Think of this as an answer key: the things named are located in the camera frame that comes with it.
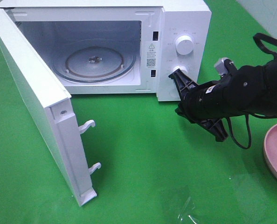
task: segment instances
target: white microwave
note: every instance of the white microwave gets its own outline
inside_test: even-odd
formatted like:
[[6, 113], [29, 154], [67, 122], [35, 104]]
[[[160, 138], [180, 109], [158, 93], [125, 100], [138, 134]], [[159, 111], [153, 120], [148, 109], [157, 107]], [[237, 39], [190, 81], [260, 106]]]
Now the white microwave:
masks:
[[79, 205], [96, 196], [70, 94], [156, 93], [179, 100], [176, 69], [196, 81], [211, 12], [203, 0], [3, 0], [0, 47]]

